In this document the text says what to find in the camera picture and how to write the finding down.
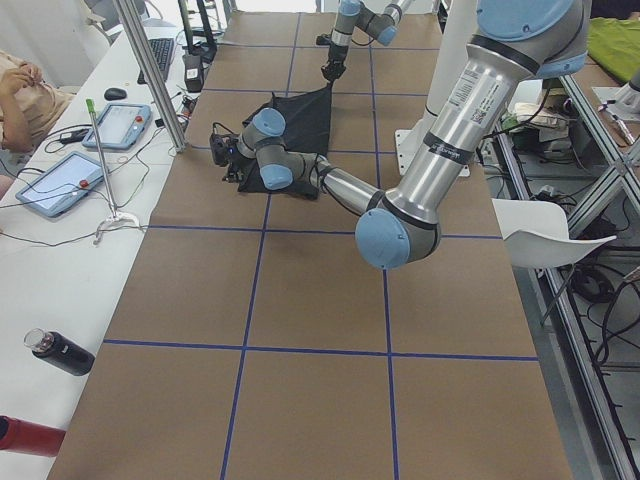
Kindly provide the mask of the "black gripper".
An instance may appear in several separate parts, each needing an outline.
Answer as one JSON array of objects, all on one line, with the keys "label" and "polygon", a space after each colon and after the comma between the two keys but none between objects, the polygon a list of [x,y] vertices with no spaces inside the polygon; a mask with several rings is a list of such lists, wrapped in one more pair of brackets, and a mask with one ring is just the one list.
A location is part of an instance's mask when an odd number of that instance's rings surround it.
[{"label": "black gripper", "polygon": [[224,154],[227,171],[223,180],[228,183],[245,182],[250,176],[255,159],[244,156],[235,147],[225,147]]},{"label": "black gripper", "polygon": [[328,50],[326,63],[321,67],[324,79],[333,83],[339,79],[346,70],[345,61],[348,54],[348,47],[331,44]]}]

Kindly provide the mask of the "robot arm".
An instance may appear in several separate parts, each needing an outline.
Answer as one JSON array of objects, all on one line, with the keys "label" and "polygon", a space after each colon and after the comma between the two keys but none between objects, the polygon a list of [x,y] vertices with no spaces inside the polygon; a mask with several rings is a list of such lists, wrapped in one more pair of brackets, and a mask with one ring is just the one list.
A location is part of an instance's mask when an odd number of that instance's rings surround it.
[{"label": "robot arm", "polygon": [[268,192],[294,185],[322,190],[358,216],[355,238],[372,266],[393,269],[430,255],[440,241],[437,209],[518,85],[578,71],[585,62],[587,1],[456,1],[444,28],[423,117],[408,139],[412,158],[399,184],[380,190],[318,153],[294,152],[286,121],[259,110],[234,135],[211,138],[228,180],[255,180]]},{"label": "robot arm", "polygon": [[329,47],[327,61],[321,67],[324,79],[332,84],[345,72],[348,50],[356,28],[371,40],[388,46],[396,37],[401,19],[412,4],[412,0],[390,1],[382,13],[376,14],[362,1],[339,1],[331,32],[316,37],[317,45]]}]

